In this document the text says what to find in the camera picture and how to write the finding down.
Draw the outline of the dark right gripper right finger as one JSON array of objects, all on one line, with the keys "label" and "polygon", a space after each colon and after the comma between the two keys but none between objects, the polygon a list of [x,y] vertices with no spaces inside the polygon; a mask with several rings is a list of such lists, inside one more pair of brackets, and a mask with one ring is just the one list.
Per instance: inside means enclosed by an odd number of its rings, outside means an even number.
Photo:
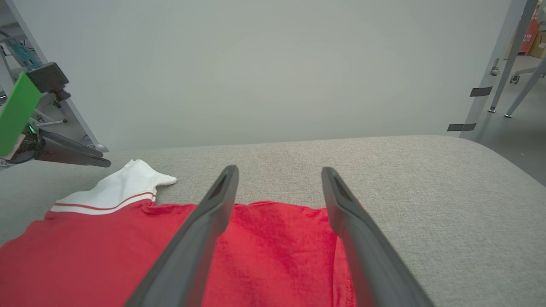
[{"label": "dark right gripper right finger", "polygon": [[432,307],[433,302],[372,217],[332,167],[322,191],[330,227],[343,242],[359,307]]}]

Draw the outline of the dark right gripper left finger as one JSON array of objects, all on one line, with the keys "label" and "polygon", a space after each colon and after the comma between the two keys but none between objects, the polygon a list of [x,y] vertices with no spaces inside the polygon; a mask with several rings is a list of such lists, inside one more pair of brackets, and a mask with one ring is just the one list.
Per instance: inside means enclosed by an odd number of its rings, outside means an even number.
[{"label": "dark right gripper left finger", "polygon": [[127,307],[199,307],[216,241],[230,222],[239,170],[225,167],[125,302]]}]

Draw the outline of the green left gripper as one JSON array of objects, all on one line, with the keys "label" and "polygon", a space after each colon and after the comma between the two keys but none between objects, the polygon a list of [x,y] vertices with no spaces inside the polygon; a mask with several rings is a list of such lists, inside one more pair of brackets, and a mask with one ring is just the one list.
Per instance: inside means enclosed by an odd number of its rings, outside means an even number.
[{"label": "green left gripper", "polygon": [[[66,165],[97,166],[108,168],[111,161],[103,153],[60,134],[34,128],[30,122],[41,92],[23,72],[1,108],[0,153],[1,159],[10,165],[32,160],[62,163]],[[49,138],[66,147],[45,147],[43,139]]]}]

